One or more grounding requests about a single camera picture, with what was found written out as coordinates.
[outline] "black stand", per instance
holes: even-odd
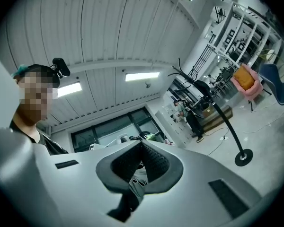
[[[239,153],[237,154],[236,158],[235,158],[235,163],[237,166],[245,166],[247,165],[249,162],[251,162],[252,157],[253,157],[253,153],[252,150],[250,149],[245,149],[243,150],[241,143],[239,141],[239,138],[235,132],[235,130],[233,129],[231,123],[228,121],[228,119],[226,118],[225,114],[223,113],[223,111],[221,110],[221,108],[213,101],[209,87],[207,84],[205,84],[202,81],[199,80],[193,80],[192,78],[190,78],[188,75],[186,75],[184,72],[182,72],[182,70],[178,70],[177,68],[175,68],[174,66],[172,66],[173,69],[175,69],[182,77],[184,77],[185,80],[187,80],[189,83],[193,84],[195,86],[195,88],[197,88],[203,95],[204,95],[204,99],[207,102],[211,102],[213,104],[213,107],[217,110],[217,112],[219,113],[219,115],[222,117],[222,119],[224,120],[224,122],[226,123],[227,127],[229,128],[232,136],[234,137],[237,146],[239,148]]]

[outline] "floor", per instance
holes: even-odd
[[[235,165],[239,150],[231,133],[227,133],[228,129],[223,129],[225,123],[207,132],[200,143],[193,139],[187,149],[205,155],[212,152],[210,157],[241,176],[264,196],[282,186],[284,181],[284,107],[273,95],[262,92],[254,102],[254,112],[250,112],[250,105],[242,100],[233,108],[233,114],[230,122],[242,147],[254,153],[248,165]],[[225,134],[228,138],[222,142]]]

